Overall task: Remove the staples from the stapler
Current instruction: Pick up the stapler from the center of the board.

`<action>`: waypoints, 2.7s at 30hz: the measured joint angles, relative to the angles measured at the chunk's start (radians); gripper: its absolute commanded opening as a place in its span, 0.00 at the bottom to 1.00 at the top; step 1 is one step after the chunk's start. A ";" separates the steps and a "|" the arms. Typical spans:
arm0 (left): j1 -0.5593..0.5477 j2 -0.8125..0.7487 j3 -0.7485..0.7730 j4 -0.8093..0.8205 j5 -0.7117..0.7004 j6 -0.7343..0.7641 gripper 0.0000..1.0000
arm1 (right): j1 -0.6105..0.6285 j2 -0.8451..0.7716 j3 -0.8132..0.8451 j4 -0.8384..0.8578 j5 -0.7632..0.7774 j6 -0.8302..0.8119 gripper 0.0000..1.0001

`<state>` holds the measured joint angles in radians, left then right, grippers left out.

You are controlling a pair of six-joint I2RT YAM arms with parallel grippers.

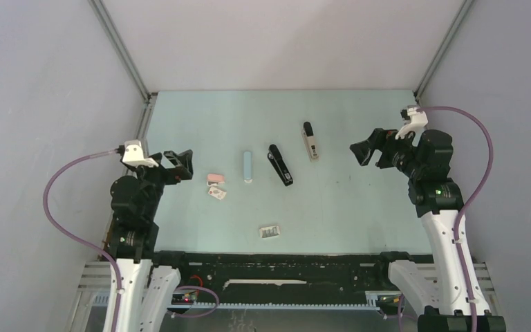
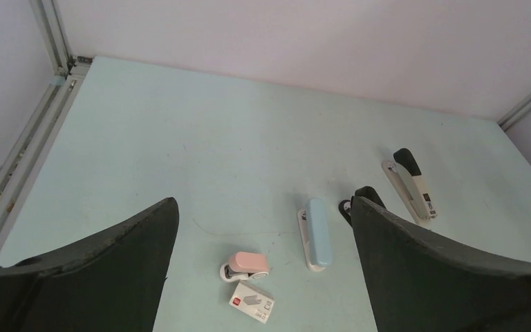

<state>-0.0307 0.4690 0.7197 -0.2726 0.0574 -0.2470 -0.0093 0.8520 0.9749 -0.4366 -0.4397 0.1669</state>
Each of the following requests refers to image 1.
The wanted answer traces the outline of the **light blue stapler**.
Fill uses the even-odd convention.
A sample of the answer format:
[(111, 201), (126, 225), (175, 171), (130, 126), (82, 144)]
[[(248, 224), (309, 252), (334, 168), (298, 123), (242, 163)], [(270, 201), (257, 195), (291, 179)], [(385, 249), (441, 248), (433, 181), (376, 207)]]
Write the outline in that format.
[(253, 180), (252, 176), (252, 152), (244, 151), (243, 152), (243, 180), (246, 183), (251, 183)]

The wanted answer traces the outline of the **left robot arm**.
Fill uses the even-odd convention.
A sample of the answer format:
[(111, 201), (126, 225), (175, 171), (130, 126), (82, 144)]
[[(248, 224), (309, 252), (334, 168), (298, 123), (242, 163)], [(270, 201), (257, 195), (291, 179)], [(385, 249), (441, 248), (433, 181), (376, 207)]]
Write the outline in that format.
[(113, 225), (107, 252), (115, 262), (114, 293), (105, 331), (159, 331), (175, 289), (188, 285), (191, 270), (185, 264), (154, 265), (159, 231), (154, 219), (165, 186), (192, 179), (192, 158), (190, 149), (157, 153), (111, 185)]

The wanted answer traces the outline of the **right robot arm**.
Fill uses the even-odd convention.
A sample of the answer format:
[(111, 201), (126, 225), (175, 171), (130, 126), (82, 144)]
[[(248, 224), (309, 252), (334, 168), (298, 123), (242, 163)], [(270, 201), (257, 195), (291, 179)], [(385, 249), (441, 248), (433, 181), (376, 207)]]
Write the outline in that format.
[(430, 243), (437, 283), (428, 282), (418, 265), (398, 259), (378, 266), (375, 282), (395, 286), (415, 311), (418, 331), (506, 331), (503, 317), (493, 314), (478, 284), (467, 245), (465, 203), (457, 184), (448, 176), (454, 148), (449, 134), (426, 130), (417, 143), (415, 133), (398, 137), (395, 129), (374, 129), (350, 145), (361, 166), (381, 153), (380, 169), (396, 168), (409, 180), (409, 198)]

